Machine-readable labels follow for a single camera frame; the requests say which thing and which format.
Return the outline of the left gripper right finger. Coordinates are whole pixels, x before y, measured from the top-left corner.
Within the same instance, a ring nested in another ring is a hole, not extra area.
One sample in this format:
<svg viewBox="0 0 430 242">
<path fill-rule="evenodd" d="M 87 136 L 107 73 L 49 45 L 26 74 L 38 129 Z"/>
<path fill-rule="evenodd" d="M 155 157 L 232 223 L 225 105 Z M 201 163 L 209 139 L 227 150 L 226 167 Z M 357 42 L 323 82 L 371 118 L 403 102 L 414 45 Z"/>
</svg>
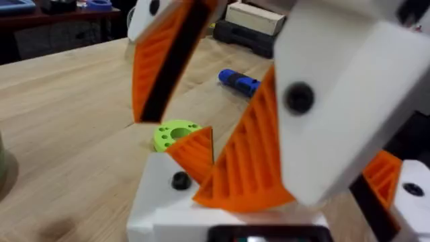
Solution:
<svg viewBox="0 0 430 242">
<path fill-rule="evenodd" d="M 350 191 L 371 229 L 370 241 L 429 240 L 429 153 L 399 159 L 379 152 Z"/>
</svg>

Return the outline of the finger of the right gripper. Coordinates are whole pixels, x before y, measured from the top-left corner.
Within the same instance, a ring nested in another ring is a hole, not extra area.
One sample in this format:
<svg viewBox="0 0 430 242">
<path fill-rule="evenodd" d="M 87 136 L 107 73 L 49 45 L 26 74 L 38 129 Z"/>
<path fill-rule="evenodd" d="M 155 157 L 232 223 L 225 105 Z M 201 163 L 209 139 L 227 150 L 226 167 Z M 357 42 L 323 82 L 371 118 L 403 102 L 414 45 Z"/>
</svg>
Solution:
<svg viewBox="0 0 430 242">
<path fill-rule="evenodd" d="M 233 212 L 345 190 L 416 111 L 429 112 L 429 9 L 298 0 L 257 89 L 194 201 Z"/>
<path fill-rule="evenodd" d="M 158 123 L 210 20 L 217 0 L 138 0 L 128 28 L 134 43 L 132 110 Z"/>
</svg>

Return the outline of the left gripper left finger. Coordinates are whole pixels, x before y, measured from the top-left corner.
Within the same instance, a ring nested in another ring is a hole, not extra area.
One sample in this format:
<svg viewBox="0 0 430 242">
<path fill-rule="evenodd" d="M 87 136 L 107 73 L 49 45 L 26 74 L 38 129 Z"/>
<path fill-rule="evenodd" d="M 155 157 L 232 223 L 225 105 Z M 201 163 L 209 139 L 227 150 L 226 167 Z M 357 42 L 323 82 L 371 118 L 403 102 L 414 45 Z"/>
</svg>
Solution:
<svg viewBox="0 0 430 242">
<path fill-rule="evenodd" d="M 129 241 L 206 241 L 205 210 L 192 201 L 213 164 L 212 128 L 199 128 L 146 160 L 126 225 Z"/>
</svg>

